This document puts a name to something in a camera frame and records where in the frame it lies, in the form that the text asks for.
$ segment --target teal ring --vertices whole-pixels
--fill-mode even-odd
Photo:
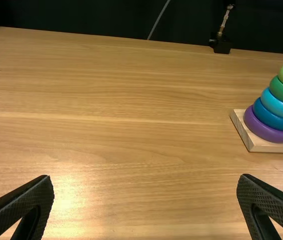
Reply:
[[[259,97],[252,106],[252,111],[255,116],[263,124],[280,131],[283,131],[283,117],[277,116],[270,112],[261,101]]]
[[[260,100],[271,113],[283,118],[283,102],[271,93],[269,87],[262,92]]]

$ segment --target cable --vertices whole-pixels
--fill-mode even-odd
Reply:
[[[165,5],[163,6],[163,8],[162,8],[160,14],[158,15],[158,17],[157,17],[157,19],[156,19],[154,25],[152,26],[152,29],[151,29],[151,31],[150,31],[148,37],[147,37],[147,40],[150,40],[150,39],[151,39],[151,37],[152,37],[152,35],[153,35],[153,32],[154,32],[155,28],[157,27],[158,22],[159,22],[160,19],[162,18],[162,15],[163,15],[163,13],[165,12],[165,10],[166,10],[166,8],[167,8],[167,5],[170,3],[170,1],[171,1],[171,0],[167,0],[166,3],[165,3]]]

